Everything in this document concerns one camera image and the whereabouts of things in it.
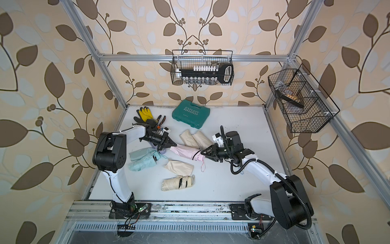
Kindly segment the pink sleeved umbrella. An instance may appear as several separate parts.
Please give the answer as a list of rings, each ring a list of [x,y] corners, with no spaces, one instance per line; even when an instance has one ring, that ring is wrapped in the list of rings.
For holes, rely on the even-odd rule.
[[[170,147],[170,151],[183,158],[202,162],[201,171],[205,172],[205,156],[201,154],[202,151],[200,149],[178,144],[177,146]]]

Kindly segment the cream umbrella sleeve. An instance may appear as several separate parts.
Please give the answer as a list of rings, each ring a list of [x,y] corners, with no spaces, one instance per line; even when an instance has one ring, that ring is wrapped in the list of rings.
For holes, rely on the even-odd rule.
[[[170,160],[164,168],[176,175],[191,176],[194,165],[182,161]]]

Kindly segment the mint green umbrella sleeve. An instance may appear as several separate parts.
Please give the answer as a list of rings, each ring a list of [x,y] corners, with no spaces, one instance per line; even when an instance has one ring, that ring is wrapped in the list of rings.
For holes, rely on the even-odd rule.
[[[141,158],[143,158],[144,156],[146,156],[149,153],[155,153],[155,152],[156,152],[156,149],[154,149],[152,147],[142,148],[142,149],[130,152],[129,157],[130,157],[131,161],[136,161],[136,160],[140,160]]]

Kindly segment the cream bare umbrella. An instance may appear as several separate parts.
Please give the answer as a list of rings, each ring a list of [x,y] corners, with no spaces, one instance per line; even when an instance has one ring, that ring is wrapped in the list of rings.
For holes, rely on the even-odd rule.
[[[163,180],[161,185],[162,191],[172,191],[172,190],[182,190],[186,188],[191,188],[194,185],[195,176],[177,176],[171,179]]]

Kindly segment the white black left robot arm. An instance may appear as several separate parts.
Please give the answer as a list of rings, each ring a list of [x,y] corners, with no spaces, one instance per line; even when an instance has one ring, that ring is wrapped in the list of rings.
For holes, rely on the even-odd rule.
[[[177,145],[167,131],[158,134],[157,124],[153,120],[135,123],[129,129],[118,132],[101,133],[92,162],[106,177],[116,203],[129,203],[133,195],[123,167],[127,160],[127,144],[138,139],[156,145],[158,151]]]

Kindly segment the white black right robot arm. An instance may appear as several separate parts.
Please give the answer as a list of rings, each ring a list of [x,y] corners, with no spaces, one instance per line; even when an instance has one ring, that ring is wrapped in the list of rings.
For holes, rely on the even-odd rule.
[[[256,220],[269,215],[283,228],[297,226],[308,230],[312,227],[314,211],[302,181],[296,175],[280,173],[245,148],[238,132],[225,133],[223,129],[213,136],[214,144],[201,151],[207,159],[228,162],[233,175],[248,171],[269,188],[270,199],[254,194],[244,201],[244,214]]]

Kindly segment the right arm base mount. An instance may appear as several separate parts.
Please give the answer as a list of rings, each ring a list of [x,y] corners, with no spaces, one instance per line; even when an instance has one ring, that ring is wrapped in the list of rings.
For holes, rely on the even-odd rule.
[[[233,203],[229,208],[235,221],[260,221],[274,218],[271,200],[264,199],[262,194],[251,195],[244,200],[244,203]]]

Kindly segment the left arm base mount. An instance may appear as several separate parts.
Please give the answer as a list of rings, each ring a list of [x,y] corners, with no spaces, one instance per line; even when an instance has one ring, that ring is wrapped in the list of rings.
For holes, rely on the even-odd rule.
[[[115,201],[110,202],[110,219],[130,219],[137,218],[148,219],[151,214],[151,203],[135,202],[131,198],[127,203],[119,203]]]

